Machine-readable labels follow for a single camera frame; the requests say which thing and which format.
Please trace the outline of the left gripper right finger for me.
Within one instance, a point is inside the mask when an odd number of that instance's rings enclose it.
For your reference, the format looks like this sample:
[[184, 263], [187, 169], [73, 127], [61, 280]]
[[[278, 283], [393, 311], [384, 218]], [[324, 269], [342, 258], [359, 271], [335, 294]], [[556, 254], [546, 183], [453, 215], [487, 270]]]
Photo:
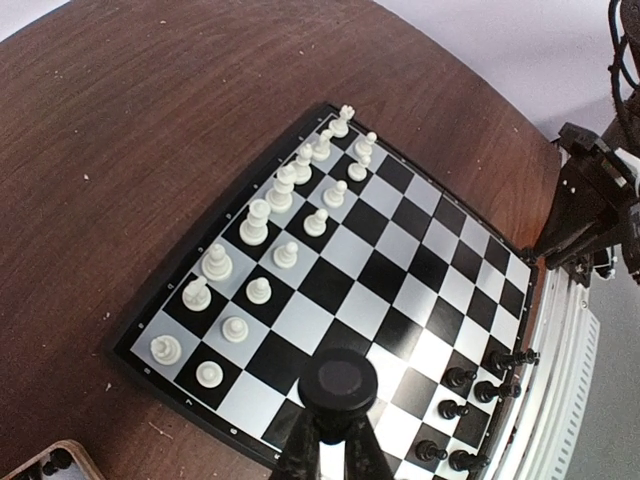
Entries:
[[345, 478], [392, 480], [393, 473], [367, 417], [355, 419], [345, 440]]

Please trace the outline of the black grey chessboard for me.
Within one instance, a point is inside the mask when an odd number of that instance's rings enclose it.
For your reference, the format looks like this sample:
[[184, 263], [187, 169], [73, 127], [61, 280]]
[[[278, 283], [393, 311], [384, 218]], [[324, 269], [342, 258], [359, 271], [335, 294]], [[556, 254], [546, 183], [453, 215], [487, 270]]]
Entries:
[[388, 143], [351, 122], [291, 208], [245, 244], [250, 203], [336, 120], [323, 105], [296, 121], [152, 275], [113, 352], [169, 406], [268, 468], [303, 405], [305, 363], [329, 348], [378, 376], [369, 418], [398, 479], [455, 479], [416, 445], [487, 455], [509, 382], [493, 353], [521, 347], [537, 272], [521, 253]]

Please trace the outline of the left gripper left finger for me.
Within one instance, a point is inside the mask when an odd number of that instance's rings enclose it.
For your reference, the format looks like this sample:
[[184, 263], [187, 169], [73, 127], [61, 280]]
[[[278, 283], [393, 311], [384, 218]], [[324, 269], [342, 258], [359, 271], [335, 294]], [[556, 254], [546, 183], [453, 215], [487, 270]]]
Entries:
[[320, 440], [321, 429], [314, 412], [303, 410], [272, 471], [272, 480], [320, 479]]

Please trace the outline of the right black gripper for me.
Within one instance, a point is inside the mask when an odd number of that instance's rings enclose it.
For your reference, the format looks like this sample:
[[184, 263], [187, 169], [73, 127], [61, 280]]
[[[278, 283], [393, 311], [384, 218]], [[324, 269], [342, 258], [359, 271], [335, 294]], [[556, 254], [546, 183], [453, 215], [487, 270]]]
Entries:
[[568, 154], [561, 167], [549, 216], [530, 264], [542, 258], [551, 270], [620, 245], [624, 263], [639, 279], [639, 151], [615, 147], [573, 123], [559, 131]]

